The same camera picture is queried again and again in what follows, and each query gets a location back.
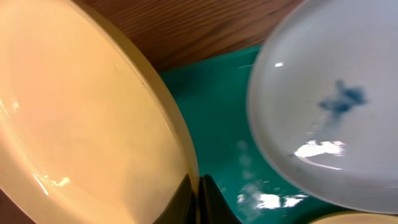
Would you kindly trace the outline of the yellow-green plate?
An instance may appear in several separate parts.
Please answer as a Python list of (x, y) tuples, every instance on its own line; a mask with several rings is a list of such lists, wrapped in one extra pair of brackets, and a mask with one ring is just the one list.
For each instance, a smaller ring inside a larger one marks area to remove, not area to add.
[(376, 213), (343, 212), (326, 215), (310, 224), (397, 224), (397, 216)]
[(118, 28), (78, 1), (1, 2), (1, 190), (29, 218), (154, 223), (187, 174), (197, 206), (187, 125)]

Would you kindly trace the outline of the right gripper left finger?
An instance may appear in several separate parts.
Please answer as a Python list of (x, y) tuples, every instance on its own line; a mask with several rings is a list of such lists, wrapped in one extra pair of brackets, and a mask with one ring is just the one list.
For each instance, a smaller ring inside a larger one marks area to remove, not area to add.
[(187, 174), (154, 224), (196, 224), (196, 208), (195, 194)]

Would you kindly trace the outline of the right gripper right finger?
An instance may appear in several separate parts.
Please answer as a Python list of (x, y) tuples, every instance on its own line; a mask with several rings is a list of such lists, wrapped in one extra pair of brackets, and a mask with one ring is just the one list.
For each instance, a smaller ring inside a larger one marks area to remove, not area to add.
[(200, 177), (199, 205), (201, 224), (242, 224), (208, 174)]

